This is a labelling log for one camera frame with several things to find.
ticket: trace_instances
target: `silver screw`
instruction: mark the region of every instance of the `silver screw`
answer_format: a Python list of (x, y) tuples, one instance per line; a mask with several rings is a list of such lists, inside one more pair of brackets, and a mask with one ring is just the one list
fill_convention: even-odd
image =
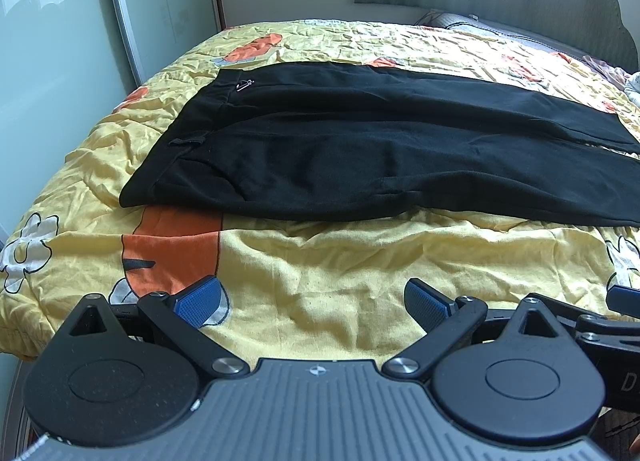
[(386, 362), (386, 368), (397, 375), (410, 375), (418, 370), (420, 365), (411, 358), (391, 358)]
[(244, 369), (244, 362), (240, 358), (218, 358), (211, 367), (221, 375), (234, 375)]

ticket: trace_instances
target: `metal bolt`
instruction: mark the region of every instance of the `metal bolt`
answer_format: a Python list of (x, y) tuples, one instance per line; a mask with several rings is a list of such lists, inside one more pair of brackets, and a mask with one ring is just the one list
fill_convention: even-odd
[(596, 335), (596, 333), (585, 333), (584, 335), (582, 335), (582, 338), (584, 338), (585, 340), (588, 340), (589, 342), (600, 341), (600, 337)]
[(221, 375), (235, 375), (244, 369), (244, 362), (240, 358), (218, 358), (211, 367)]
[(396, 375), (410, 375), (420, 367), (418, 362), (415, 360), (403, 357), (391, 358), (385, 365), (387, 370), (395, 373)]

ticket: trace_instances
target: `yellow bedsheet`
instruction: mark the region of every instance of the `yellow bedsheet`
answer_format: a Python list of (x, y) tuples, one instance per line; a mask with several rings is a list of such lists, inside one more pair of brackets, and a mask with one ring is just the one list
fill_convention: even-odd
[(638, 231), (418, 209), (389, 219), (290, 222), (172, 208), (118, 195), (183, 105), (222, 66), (332, 60), (514, 84), (616, 113), (640, 112), (580, 62), (433, 28), (300, 21), (232, 28), (133, 92), (66, 156), (0, 256), (0, 349), (34, 357), (79, 298), (175, 292), (216, 273), (204, 333), (247, 359), (385, 359), (422, 335), (402, 290), (420, 277), (450, 297), (513, 307), (530, 291), (606, 313), (607, 285), (633, 284)]

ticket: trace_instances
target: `gray ribbed plate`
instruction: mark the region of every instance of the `gray ribbed plate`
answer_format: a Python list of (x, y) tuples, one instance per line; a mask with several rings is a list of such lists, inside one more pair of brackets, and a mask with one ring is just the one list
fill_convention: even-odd
[(419, 384), (383, 378), (370, 361), (262, 360), (248, 377), (215, 381), (187, 419), (152, 440), (91, 449), (42, 439), (21, 459), (602, 461), (607, 457), (589, 441), (546, 452), (481, 443), (450, 425)]

